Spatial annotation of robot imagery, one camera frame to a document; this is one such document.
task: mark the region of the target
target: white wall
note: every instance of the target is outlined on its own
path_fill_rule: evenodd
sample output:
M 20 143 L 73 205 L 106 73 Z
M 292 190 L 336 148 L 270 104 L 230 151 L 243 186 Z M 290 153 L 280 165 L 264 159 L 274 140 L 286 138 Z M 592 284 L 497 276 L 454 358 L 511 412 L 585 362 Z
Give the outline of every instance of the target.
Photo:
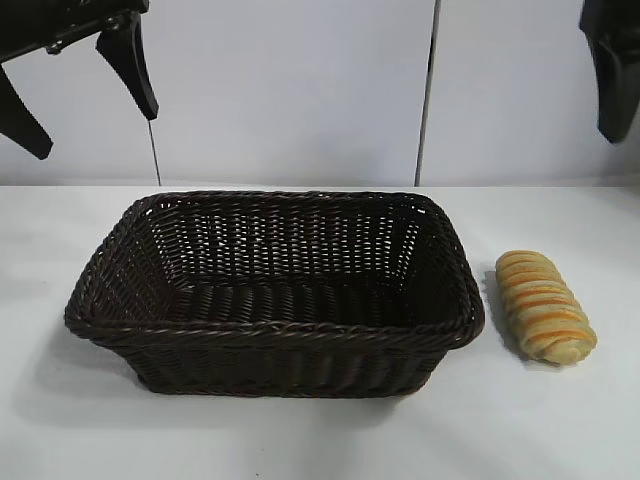
M 155 181 L 146 120 L 94 46 L 95 38 L 4 64 L 54 146 L 40 161 L 0 135 L 0 185 Z
M 443 0 L 423 185 L 640 173 L 640 124 L 610 146 L 578 29 L 582 0 Z
M 433 0 L 154 2 L 165 182 L 410 185 L 432 15 Z

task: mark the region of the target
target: baked bread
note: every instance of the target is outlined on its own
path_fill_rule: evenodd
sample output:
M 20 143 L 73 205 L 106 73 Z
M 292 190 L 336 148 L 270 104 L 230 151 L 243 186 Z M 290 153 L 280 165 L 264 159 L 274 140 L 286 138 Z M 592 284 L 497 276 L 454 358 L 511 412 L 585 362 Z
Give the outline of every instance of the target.
M 571 365 L 595 348 L 587 316 L 547 257 L 507 252 L 496 262 L 496 277 L 511 331 L 529 357 Z

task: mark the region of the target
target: basket rim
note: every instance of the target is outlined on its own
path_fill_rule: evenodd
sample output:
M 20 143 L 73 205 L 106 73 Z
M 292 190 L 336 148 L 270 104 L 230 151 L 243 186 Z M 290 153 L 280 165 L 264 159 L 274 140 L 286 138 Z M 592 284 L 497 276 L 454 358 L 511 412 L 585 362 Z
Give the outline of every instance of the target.
M 479 335 L 484 326 L 484 309 L 480 300 L 478 287 L 473 279 L 468 261 L 464 254 L 462 245 L 460 245 L 457 234 L 450 224 L 450 231 L 442 232 L 442 240 L 446 242 L 447 247 L 456 255 L 458 262 L 455 267 L 459 269 L 463 278 L 462 290 L 463 295 L 469 300 L 470 308 L 468 311 L 459 311 L 459 321 L 452 322 L 443 321 L 427 325 L 418 326 L 385 326 L 371 327 L 366 325 L 341 325 L 336 323 L 309 324 L 304 322 L 279 322 L 262 321 L 262 322 L 198 322 L 191 321 L 188 324 L 177 324 L 170 321 L 157 321 L 154 326 L 133 326 L 130 322 L 122 320 L 105 318 L 95 315 L 91 309 L 91 299 L 87 298 L 87 277 L 91 275 L 100 264 L 108 263 L 108 258 L 103 256 L 109 237 L 114 232 L 120 230 L 120 235 L 127 234 L 133 228 L 136 220 L 143 215 L 154 204 L 164 200 L 184 199 L 184 200 L 206 200 L 211 198 L 233 198 L 241 200 L 243 198 L 255 199 L 256 197 L 264 197 L 269 200 L 281 198 L 283 200 L 296 201 L 362 201 L 370 202 L 376 200 L 396 200 L 406 207 L 432 209 L 441 214 L 448 220 L 445 212 L 430 198 L 416 194 L 404 192 L 330 192 L 330 191 L 307 191 L 307 192 L 286 192 L 286 191 L 191 191 L 191 192 L 163 192 L 150 195 L 136 200 L 123 214 L 120 221 L 112 229 L 109 236 L 98 247 L 96 252 L 83 269 L 78 279 L 76 287 L 71 295 L 71 299 L 65 309 L 65 324 L 76 335 L 82 338 L 88 338 L 94 343 L 109 345 L 149 345 L 149 340 L 154 340 L 154 344 L 171 344 L 175 342 L 181 344 L 220 344 L 229 342 L 229 337 L 233 334 L 237 337 L 236 343 L 239 345 L 244 343 L 253 344 L 259 341 L 264 344 L 265 341 L 277 340 L 278 346 L 284 346 L 283 337 L 291 341 L 292 345 L 304 344 L 309 336 L 316 339 L 323 336 L 329 343 L 335 342 L 343 346 L 348 346 L 351 341 L 357 337 L 362 343 L 363 338 L 370 338 L 369 343 L 384 344 L 380 345 L 389 348 L 390 345 L 397 343 L 402 344 L 402 348 L 426 349 L 433 350 L 430 344 L 437 344 L 438 349 L 442 349 L 443 342 L 450 345 L 448 348 L 459 348 Z

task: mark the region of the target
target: rectangular basket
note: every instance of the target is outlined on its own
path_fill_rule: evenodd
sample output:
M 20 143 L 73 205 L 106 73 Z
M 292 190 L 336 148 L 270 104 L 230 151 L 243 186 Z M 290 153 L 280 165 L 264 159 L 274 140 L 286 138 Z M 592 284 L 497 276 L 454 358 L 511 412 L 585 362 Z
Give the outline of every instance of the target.
M 416 391 L 484 313 L 444 212 L 420 195 L 167 193 L 135 202 L 65 311 L 152 391 Z

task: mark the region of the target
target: white tabletop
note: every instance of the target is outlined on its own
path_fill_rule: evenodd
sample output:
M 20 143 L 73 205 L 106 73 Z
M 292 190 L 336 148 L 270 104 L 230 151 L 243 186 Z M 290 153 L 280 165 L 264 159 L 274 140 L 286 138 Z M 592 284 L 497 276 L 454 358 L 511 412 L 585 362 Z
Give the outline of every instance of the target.
M 640 190 L 411 190 L 451 217 L 488 315 L 401 401 L 156 395 L 68 333 L 89 256 L 159 190 L 0 188 L 0 479 L 640 478 Z M 551 257 L 589 314 L 600 343 L 577 367 L 503 344 L 491 272 L 516 248 Z

